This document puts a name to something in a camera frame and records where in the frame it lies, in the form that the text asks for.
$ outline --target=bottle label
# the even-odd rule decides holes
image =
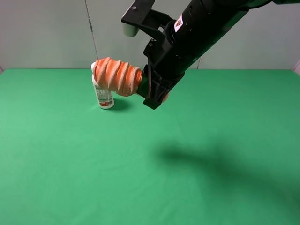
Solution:
[[[101,106],[109,106],[113,103],[113,97],[110,91],[95,87],[98,97],[98,102]]]

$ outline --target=white wall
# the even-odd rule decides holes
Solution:
[[[84,0],[1,0],[6,68],[88,68],[96,58]]]
[[[252,9],[200,59],[200,68],[293,69],[300,60],[300,4]]]
[[[143,67],[149,37],[123,35],[133,0],[87,0],[100,58]],[[190,0],[156,0],[178,18]],[[300,60],[300,4],[251,10],[201,57],[200,68],[292,69]],[[96,59],[84,0],[1,0],[0,62],[6,68],[89,68]]]

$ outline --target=white cylinder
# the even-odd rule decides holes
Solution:
[[[95,63],[93,63],[91,65],[92,71],[94,69],[94,66],[95,66]],[[100,86],[97,84],[97,82],[94,79],[94,74],[92,74],[92,82],[93,82],[95,94],[96,94],[100,108],[109,109],[109,108],[113,107],[114,100],[113,100],[112,92],[100,88]]]
[[[122,25],[123,25],[123,33],[127,37],[135,37],[140,30],[137,27],[126,24],[126,23],[122,23]]]

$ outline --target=plastic bottle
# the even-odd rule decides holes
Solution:
[[[94,66],[95,66],[95,63],[93,63],[91,65],[92,71],[94,69]],[[92,82],[93,82],[95,94],[96,94],[100,108],[109,109],[109,108],[113,107],[114,100],[113,100],[112,92],[100,88],[100,86],[97,84],[97,82],[94,79],[94,74],[92,74]]]

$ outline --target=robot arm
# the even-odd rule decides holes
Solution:
[[[270,0],[192,0],[178,20],[152,10],[155,0],[135,0],[122,17],[124,33],[133,37],[142,30],[152,37],[144,55],[148,64],[142,72],[137,93],[144,104],[159,107],[185,71],[210,49],[250,9]],[[300,0],[274,0],[276,4]]]

